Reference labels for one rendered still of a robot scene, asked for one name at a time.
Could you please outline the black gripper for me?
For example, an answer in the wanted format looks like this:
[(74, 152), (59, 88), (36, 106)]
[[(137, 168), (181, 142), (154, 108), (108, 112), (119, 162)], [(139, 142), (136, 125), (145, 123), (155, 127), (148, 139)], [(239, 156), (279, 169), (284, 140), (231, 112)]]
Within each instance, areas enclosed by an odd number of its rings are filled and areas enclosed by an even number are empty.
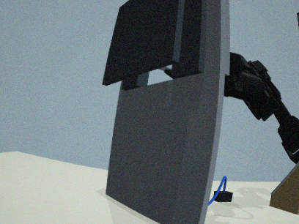
[[(170, 78), (172, 78), (172, 77), (171, 77), (171, 70), (165, 69), (164, 72), (165, 72), (168, 76), (170, 76)], [(172, 79), (176, 79), (176, 78), (172, 78)], [(246, 77), (245, 77), (245, 74), (244, 74), (244, 72), (242, 71), (242, 69), (240, 69), (240, 79), (239, 79), (239, 81), (241, 81), (241, 82), (243, 83), (243, 86), (242, 86), (242, 87), (243, 87), (242, 93), (243, 93), (243, 91), (244, 91), (244, 89), (245, 89), (245, 86), (246, 86)], [(242, 93), (241, 93), (240, 95), (231, 95), (231, 94), (225, 94), (225, 93), (224, 93), (224, 96), (225, 96), (225, 97), (233, 97), (233, 98), (235, 98), (235, 99), (238, 99), (239, 97), (241, 97)]]

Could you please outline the blue network cable plug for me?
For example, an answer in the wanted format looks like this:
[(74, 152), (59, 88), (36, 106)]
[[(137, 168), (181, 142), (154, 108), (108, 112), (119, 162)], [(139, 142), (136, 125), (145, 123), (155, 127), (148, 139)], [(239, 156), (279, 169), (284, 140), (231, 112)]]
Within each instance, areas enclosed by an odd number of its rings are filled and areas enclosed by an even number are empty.
[[(169, 66), (167, 66), (167, 67), (161, 67), (161, 68), (159, 68), (159, 70), (163, 70), (163, 71), (164, 71), (165, 69), (171, 70), (171, 68), (172, 68), (172, 65), (169, 65)], [(223, 179), (222, 179), (222, 181), (221, 181), (221, 183), (220, 183), (220, 185), (219, 185), (217, 191), (215, 192), (215, 195), (214, 195), (213, 198), (209, 201), (209, 205), (216, 199), (216, 197), (217, 197), (217, 195), (219, 194), (219, 192), (220, 192), (220, 190), (221, 190), (221, 188), (222, 188), (223, 185), (224, 185), (224, 190), (223, 190), (223, 192), (225, 192), (225, 189), (226, 189), (226, 176), (223, 177)], [(208, 206), (209, 206), (209, 205), (208, 205)]]

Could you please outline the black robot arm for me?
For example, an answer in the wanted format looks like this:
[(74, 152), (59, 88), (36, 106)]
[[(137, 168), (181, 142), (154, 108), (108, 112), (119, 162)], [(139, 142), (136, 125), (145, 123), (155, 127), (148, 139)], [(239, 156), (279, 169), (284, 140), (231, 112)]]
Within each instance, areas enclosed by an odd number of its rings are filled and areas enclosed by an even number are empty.
[[(257, 120), (267, 120), (272, 114), (279, 125), (278, 134), (282, 146), (289, 158), (297, 164), (299, 161), (299, 119), (291, 116), (287, 107), (281, 101), (281, 92), (272, 83), (266, 67), (257, 61), (246, 61), (243, 56), (230, 52), (229, 76), (225, 76), (224, 93), (240, 95), (243, 83), (240, 79), (240, 69), (245, 74), (246, 86), (239, 97), (244, 100)], [(294, 153), (294, 154), (293, 154)]]

